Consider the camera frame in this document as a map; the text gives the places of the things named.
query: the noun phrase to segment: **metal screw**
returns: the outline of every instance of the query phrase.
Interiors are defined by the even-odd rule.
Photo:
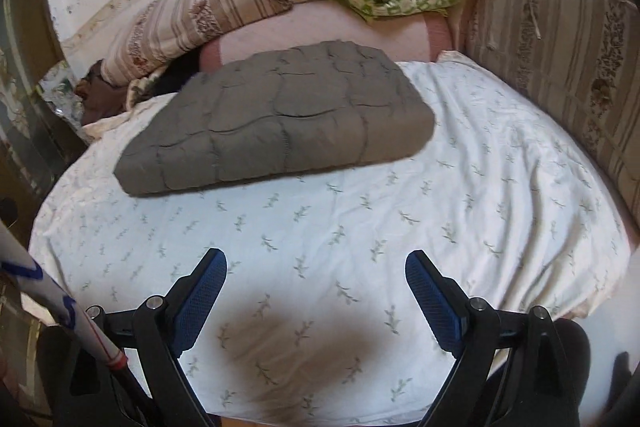
[[[98,315],[100,315],[100,306],[91,306],[87,311],[86,314],[89,315],[92,319],[94,319],[95,317],[97,317]]]
[[[533,314],[539,319],[546,319],[548,315],[542,306],[533,306]]]
[[[164,299],[159,295],[154,295],[146,300],[146,307],[152,310],[157,310],[164,304]]]
[[[471,300],[469,301],[469,304],[471,304],[471,307],[473,309],[479,312],[487,309],[487,307],[489,306],[489,304],[487,304],[487,302],[482,297],[471,298]]]

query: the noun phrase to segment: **blue gripper pad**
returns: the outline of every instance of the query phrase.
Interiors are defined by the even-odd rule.
[[[171,348],[177,359],[180,358],[183,351],[191,349],[196,343],[209,312],[213,308],[213,303],[225,283],[225,254],[217,249],[209,250],[193,273],[182,279],[189,278],[196,280],[188,281],[193,286],[183,297],[182,305],[173,320],[174,338]]]
[[[453,290],[452,279],[445,279],[422,250],[415,250],[406,258],[406,281],[429,323],[438,344],[455,357],[462,353],[463,337],[468,325],[466,297],[462,289]]]

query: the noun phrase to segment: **bed sheet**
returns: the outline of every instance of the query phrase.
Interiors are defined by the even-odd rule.
[[[603,181],[550,117],[459,53],[401,67],[436,114],[417,155],[132,198],[113,167],[166,96],[65,173],[30,253],[81,304],[111,312],[165,293],[220,248],[225,285],[180,359],[208,412],[273,425],[420,419],[453,359],[406,284],[409,252],[494,307],[559,317],[610,296],[630,250]]]

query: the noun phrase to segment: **striped sofa backrest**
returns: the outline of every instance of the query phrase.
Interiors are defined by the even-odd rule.
[[[538,104],[590,152],[636,223],[639,51],[640,15],[625,0],[478,0],[466,39],[469,57]]]

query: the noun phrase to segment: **folded gray blanket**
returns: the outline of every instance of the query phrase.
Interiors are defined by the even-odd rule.
[[[129,194],[373,162],[420,150],[434,116],[382,51],[331,41],[194,76],[124,150]]]

